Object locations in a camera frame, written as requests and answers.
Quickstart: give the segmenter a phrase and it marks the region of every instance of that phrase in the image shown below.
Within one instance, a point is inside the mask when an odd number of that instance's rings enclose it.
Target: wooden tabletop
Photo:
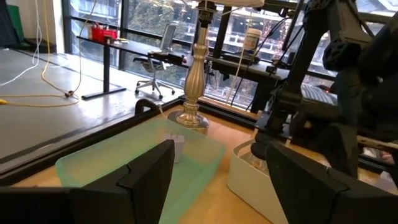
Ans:
[[[180,109],[182,109],[182,106],[176,106],[165,113],[167,114]],[[226,185],[232,149],[238,144],[252,139],[254,131],[210,115],[205,116],[210,120],[208,137],[223,142],[226,145],[226,153],[213,180],[185,213],[180,223],[270,223],[237,195],[232,193]],[[327,164],[326,159],[316,152],[294,145],[290,145],[289,147],[315,161]],[[359,170],[359,179],[364,182],[374,184],[377,178],[377,174],[362,169]],[[59,187],[60,181],[55,173],[55,168],[51,167],[17,183],[15,186]]]

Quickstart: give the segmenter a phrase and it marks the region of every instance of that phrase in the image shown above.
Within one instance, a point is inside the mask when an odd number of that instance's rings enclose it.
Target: desk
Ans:
[[[182,106],[176,106],[166,113],[181,109]],[[245,113],[248,116],[256,117],[254,114]],[[257,213],[248,204],[243,202],[238,196],[232,193],[226,186],[229,161],[231,159],[231,150],[238,144],[252,138],[253,132],[250,129],[243,128],[236,124],[226,122],[225,120],[206,116],[210,120],[208,136],[226,144],[226,153],[221,161],[220,167],[213,180],[206,186],[190,209],[182,217],[180,223],[189,224],[242,224],[242,223],[270,223],[262,215]],[[323,156],[292,146],[292,149],[312,158],[322,164],[326,164]],[[366,170],[359,171],[359,178],[369,184],[375,183],[378,175]],[[19,183],[18,187],[59,187],[60,181],[55,173],[55,168],[43,170]]]
[[[236,74],[236,70],[238,69],[239,65],[238,63],[213,57],[209,57],[209,60],[213,62],[213,69],[224,74]],[[258,83],[250,110],[252,113],[257,113],[259,110],[264,110],[269,98],[271,97],[270,92],[277,85],[280,85],[289,75],[289,70],[279,68],[275,75],[270,75],[270,73],[266,72],[266,68],[269,65],[271,64],[268,62],[260,61],[258,64],[249,66],[246,74],[244,74],[244,71],[246,70],[247,65],[241,65],[239,68],[239,77]]]
[[[124,50],[124,51],[130,52],[130,53],[134,53],[134,54],[138,54],[138,55],[146,56],[146,57],[148,56],[148,52],[150,52],[150,51],[159,51],[160,50],[160,48],[158,48],[158,47],[154,47],[154,46],[151,46],[151,45],[148,45],[148,44],[143,44],[143,43],[139,43],[139,42],[131,41],[131,40],[129,40],[128,43],[107,44],[107,43],[91,40],[91,39],[86,38],[86,37],[77,37],[77,38],[81,39],[81,40],[93,42],[93,43],[96,43],[96,44],[100,44],[100,45],[102,45],[104,47],[104,50],[103,50],[103,58],[104,58],[104,62],[103,62],[104,63],[104,69],[103,69],[103,76],[104,76],[103,91],[100,92],[100,93],[92,93],[92,94],[89,94],[89,95],[81,96],[81,98],[83,100],[88,100],[88,99],[91,99],[91,98],[96,98],[96,97],[99,97],[99,96],[104,96],[104,95],[108,95],[108,94],[111,94],[111,93],[117,93],[117,92],[126,90],[126,88],[114,88],[112,90],[109,89],[109,84],[110,84],[109,83],[109,69],[110,69],[110,66],[111,66],[110,48],[114,48],[114,49],[118,49],[118,50]],[[178,52],[174,52],[174,53],[177,54],[177,55],[183,55],[182,53],[178,53]],[[184,68],[189,68],[191,66],[192,62],[193,62],[193,58],[189,55],[187,57],[187,62],[183,63],[181,65],[178,64],[178,66],[181,66],[181,67],[184,67]]]

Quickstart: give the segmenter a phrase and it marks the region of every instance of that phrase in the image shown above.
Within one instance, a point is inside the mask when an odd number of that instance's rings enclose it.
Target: green translucent tray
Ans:
[[[57,175],[64,187],[82,187],[152,149],[167,133],[184,135],[185,145],[182,162],[174,164],[160,223],[178,223],[213,178],[225,145],[167,119],[152,119],[59,159]]]

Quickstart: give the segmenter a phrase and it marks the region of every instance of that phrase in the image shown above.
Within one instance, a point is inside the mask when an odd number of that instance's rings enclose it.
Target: red box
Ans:
[[[91,27],[91,39],[98,42],[105,42],[105,37],[112,37],[113,39],[118,38],[118,32],[112,29],[100,28],[100,26]]]

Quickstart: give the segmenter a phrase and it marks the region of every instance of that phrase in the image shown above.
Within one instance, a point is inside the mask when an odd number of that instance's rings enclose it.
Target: concrete floor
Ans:
[[[32,58],[26,54],[13,50],[0,51],[0,83],[7,82],[20,74],[32,65]],[[16,81],[0,86],[0,99],[7,101],[55,105],[67,102],[61,98],[5,98],[4,95],[35,95],[35,94],[56,94],[50,85],[46,84],[40,74],[45,66],[45,62],[40,62],[39,66],[29,70]],[[77,95],[84,95],[102,91],[102,73],[91,69],[95,74],[82,76],[81,87]],[[8,169],[21,161],[40,156],[42,153],[54,150],[50,140],[61,141],[82,131],[107,123],[116,118],[134,113],[134,106],[138,99],[149,98],[157,100],[157,94],[151,92],[150,87],[143,90],[139,96],[134,94],[136,80],[142,78],[128,74],[131,80],[119,80],[118,83],[126,83],[130,91],[114,93],[112,95],[95,98],[89,101],[80,101],[73,106],[61,108],[29,108],[21,106],[0,106],[0,172]],[[76,88],[79,81],[79,73],[67,70],[62,67],[48,68],[45,74],[47,79],[54,85],[66,90]],[[163,102],[175,99],[182,95],[179,90],[174,96],[165,94]]]

